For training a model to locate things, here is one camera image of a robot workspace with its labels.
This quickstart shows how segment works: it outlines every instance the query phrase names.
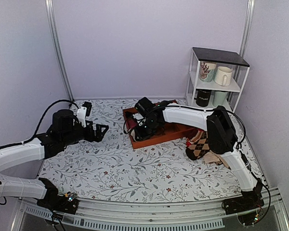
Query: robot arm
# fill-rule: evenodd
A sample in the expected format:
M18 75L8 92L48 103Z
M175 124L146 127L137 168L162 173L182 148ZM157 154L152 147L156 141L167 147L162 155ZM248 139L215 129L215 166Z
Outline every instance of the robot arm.
M85 102L77 111L77 116L71 110L59 110L53 114L53 123L46 133L38 134L35 138L22 145L15 145L0 149L0 172L10 167L29 162L51 158L62 152L68 145L80 140L100 142L109 127L86 120L91 111L91 103ZM58 196L58 189L47 179L34 180L9 177L0 174L0 197L33 197L38 200L40 206L54 206L58 201L66 200ZM64 206L63 212L74 213L77 200L70 203L70 207Z
M165 122L185 124L208 132L210 150L221 155L228 163L242 190L242 197L224 201L227 214L263 206L261 180L253 176L248 159L236 149L236 130L224 107L205 111L169 101L154 105L144 97L135 108L144 118L141 124L134 128L136 140L152 136Z

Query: floral patterned tablecloth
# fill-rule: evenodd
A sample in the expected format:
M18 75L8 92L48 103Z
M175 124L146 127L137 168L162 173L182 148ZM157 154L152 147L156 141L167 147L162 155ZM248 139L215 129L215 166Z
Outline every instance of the floral patterned tablecloth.
M48 178L60 192L139 203L199 201L240 194L237 179L224 165L206 165L203 159L192 161L186 156L185 138L133 150L130 138L123 133L122 109L133 107L137 100L91 102L87 119L110 129L100 143L81 141L44 161L39 176ZM237 121L232 121L241 137ZM256 175L261 175L246 141L243 152Z

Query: white wall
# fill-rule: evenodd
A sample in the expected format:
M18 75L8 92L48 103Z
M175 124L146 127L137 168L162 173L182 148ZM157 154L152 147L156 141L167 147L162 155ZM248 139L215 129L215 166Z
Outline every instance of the white wall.
M0 0L0 145L29 138L46 107L67 98L45 9L44 1ZM51 124L52 112L41 132ZM35 178L39 166L31 162L6 173ZM16 199L7 200L0 206L0 231L8 230L13 218Z
M56 0L73 94L183 97L191 47L238 51L247 1Z
M289 214L289 1L256 1L245 59L251 71L237 112Z

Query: wooden tray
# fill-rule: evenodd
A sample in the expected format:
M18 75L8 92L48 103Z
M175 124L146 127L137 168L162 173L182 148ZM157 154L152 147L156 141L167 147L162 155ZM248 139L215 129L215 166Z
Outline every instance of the wooden tray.
M128 109L123 109L123 117L124 120L126 120L125 113L130 112L130 113L138 113L138 111L133 107L133 108L128 108ZM137 148L143 148L151 145L155 145L158 143L163 143L167 141L172 141L178 138L186 137L188 136L195 127L183 125L183 124L176 124L176 123L166 123L164 126L164 132L161 131L160 135L154 135L148 140L145 141L134 141L132 136L130 135L131 139L131 144L133 146L133 149Z

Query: handle of mug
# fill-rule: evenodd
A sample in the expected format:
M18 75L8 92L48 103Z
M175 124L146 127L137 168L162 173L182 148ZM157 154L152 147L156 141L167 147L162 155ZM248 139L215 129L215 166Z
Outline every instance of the handle of mug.
M227 75L224 75L222 86L226 86L226 82L227 82Z

